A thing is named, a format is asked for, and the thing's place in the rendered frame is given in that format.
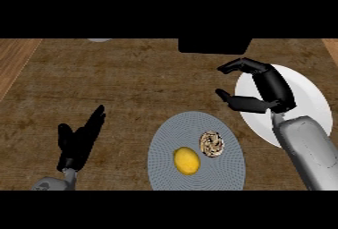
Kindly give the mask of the yellow lemon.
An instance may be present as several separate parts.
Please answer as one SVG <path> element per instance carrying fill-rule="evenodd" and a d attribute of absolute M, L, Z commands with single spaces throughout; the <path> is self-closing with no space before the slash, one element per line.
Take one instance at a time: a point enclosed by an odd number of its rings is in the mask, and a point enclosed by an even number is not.
<path fill-rule="evenodd" d="M 178 148 L 173 153 L 173 160 L 178 170 L 182 174 L 192 175 L 198 172 L 201 166 L 201 159 L 191 148 Z"/>

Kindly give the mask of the brown speckled round pastry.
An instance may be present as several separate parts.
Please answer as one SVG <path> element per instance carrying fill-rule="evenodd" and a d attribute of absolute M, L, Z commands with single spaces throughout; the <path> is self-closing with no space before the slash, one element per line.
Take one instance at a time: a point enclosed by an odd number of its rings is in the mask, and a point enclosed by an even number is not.
<path fill-rule="evenodd" d="M 200 148 L 209 157 L 217 157 L 225 150 L 225 141 L 216 131 L 206 131 L 200 138 Z"/>

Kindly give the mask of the black box appliance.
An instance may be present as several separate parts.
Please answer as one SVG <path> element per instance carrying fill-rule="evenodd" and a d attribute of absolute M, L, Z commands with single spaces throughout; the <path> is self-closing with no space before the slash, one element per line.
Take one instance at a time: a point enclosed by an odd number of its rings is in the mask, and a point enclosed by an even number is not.
<path fill-rule="evenodd" d="M 242 55 L 250 46 L 251 38 L 180 38 L 182 53 Z"/>

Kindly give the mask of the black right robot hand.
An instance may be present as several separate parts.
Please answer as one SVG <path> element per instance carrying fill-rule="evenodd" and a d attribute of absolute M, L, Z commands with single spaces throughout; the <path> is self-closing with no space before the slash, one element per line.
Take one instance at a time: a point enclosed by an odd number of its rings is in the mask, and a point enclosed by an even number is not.
<path fill-rule="evenodd" d="M 270 110 L 275 114 L 281 114 L 297 107 L 294 92 L 272 64 L 244 57 L 228 62 L 217 70 L 225 74 L 234 71 L 250 73 L 262 96 L 262 98 L 232 96 L 223 89 L 216 89 L 217 95 L 234 111 L 265 114 Z"/>

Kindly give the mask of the round grey placemat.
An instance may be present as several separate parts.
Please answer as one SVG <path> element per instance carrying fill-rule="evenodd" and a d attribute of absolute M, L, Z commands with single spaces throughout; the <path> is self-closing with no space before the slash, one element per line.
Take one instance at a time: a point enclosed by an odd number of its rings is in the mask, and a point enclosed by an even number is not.
<path fill-rule="evenodd" d="M 148 150 L 155 191 L 239 191 L 245 163 L 231 128 L 211 114 L 191 111 L 161 124 Z"/>

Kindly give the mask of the white plate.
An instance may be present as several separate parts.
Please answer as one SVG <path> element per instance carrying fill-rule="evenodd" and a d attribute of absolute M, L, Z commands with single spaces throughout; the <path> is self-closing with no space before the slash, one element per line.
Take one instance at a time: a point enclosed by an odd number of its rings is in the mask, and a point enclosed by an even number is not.
<path fill-rule="evenodd" d="M 327 134 L 331 134 L 332 110 L 318 86 L 310 79 L 291 68 L 278 64 L 275 64 L 273 67 L 287 80 L 294 92 L 294 101 L 297 104 L 296 109 L 285 114 L 284 118 L 294 119 L 299 116 L 309 115 L 321 124 Z M 235 86 L 235 95 L 262 99 L 257 91 L 257 85 L 253 80 L 253 75 L 250 73 L 242 73 L 239 76 Z M 251 130 L 262 137 L 262 139 L 273 146 L 279 147 L 281 144 L 272 130 L 270 111 L 268 111 L 265 114 L 241 112 L 241 116 Z"/>

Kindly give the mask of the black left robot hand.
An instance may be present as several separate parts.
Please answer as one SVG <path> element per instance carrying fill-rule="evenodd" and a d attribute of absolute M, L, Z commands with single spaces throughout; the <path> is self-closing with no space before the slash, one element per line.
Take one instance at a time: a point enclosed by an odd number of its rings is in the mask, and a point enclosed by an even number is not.
<path fill-rule="evenodd" d="M 86 125 L 80 127 L 77 131 L 74 131 L 65 123 L 58 126 L 58 146 L 61 148 L 61 156 L 56 170 L 59 172 L 64 172 L 70 168 L 76 172 L 80 172 L 83 169 L 105 119 L 105 106 L 101 105 L 95 109 Z"/>

